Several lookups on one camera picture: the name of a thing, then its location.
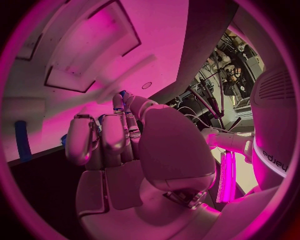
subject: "ventilation grille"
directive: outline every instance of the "ventilation grille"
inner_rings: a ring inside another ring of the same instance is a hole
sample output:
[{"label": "ventilation grille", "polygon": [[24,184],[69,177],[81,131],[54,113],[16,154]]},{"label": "ventilation grille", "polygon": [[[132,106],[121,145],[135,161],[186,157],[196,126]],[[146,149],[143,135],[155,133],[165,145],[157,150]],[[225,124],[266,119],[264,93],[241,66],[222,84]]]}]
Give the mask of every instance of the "ventilation grille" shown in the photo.
[{"label": "ventilation grille", "polygon": [[259,98],[266,100],[295,98],[293,83],[287,70],[266,78],[261,82]]}]

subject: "person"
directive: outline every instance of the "person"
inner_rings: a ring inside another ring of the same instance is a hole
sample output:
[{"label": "person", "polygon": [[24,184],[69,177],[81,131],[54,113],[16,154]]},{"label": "person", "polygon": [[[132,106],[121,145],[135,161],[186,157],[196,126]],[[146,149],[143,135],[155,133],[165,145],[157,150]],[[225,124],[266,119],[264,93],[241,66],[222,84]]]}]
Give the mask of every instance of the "person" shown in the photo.
[{"label": "person", "polygon": [[[217,48],[215,48],[214,50],[221,57],[221,61],[218,61],[218,65],[219,65],[220,69],[224,69],[225,72],[230,76],[230,79],[235,82],[237,80],[237,78],[241,75],[241,68],[236,67],[231,62],[231,58],[229,56],[227,56],[221,50],[219,50]],[[214,69],[216,71],[218,70],[217,64],[214,60],[212,60],[211,58],[208,58],[207,61],[208,61],[208,64],[212,67],[212,69]]]}]

